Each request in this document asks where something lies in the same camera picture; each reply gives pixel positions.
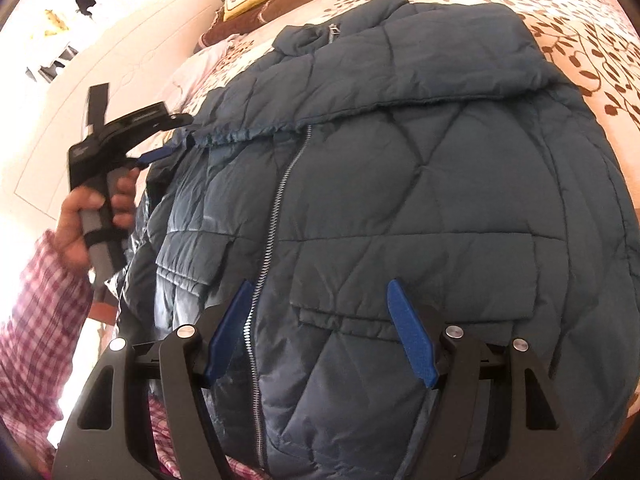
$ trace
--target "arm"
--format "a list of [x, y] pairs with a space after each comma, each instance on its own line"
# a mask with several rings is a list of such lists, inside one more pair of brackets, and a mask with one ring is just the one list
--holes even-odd
[[53, 462], [47, 435], [62, 420], [58, 400], [92, 300], [88, 278], [63, 265], [53, 238], [46, 232], [37, 242], [11, 316], [0, 327], [0, 416], [43, 473]]

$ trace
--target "zipper pull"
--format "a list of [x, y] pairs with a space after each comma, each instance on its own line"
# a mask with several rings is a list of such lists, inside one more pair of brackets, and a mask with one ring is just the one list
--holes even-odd
[[329, 25], [329, 43], [333, 43], [337, 36], [340, 36], [340, 27], [332, 23]]

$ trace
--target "bedsheet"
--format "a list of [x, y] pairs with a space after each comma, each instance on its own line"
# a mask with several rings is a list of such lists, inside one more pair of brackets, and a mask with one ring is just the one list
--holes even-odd
[[[184, 111], [196, 113], [209, 90], [226, 85], [271, 48], [285, 25], [322, 23], [369, 0], [315, 0], [247, 35], [205, 81]], [[515, 10], [545, 57], [574, 83], [604, 128], [640, 208], [640, 38], [616, 0], [409, 0], [502, 3]]]

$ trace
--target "jacket pocket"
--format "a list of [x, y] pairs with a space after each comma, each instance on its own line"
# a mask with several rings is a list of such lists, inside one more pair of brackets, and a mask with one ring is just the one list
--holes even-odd
[[300, 323], [398, 340], [386, 286], [399, 278], [413, 301], [439, 309], [447, 322], [529, 319], [540, 274], [534, 238], [436, 233], [307, 240], [301, 242], [290, 303]]

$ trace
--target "gray handle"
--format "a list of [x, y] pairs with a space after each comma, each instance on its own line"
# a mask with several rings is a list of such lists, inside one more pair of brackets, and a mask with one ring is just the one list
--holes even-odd
[[111, 197], [117, 193], [118, 179], [127, 173], [127, 168], [117, 168], [106, 176], [95, 176], [84, 183], [107, 197], [98, 211], [80, 212], [84, 240], [95, 269], [95, 283], [104, 283], [127, 263], [124, 255], [126, 234], [114, 227], [111, 208]]

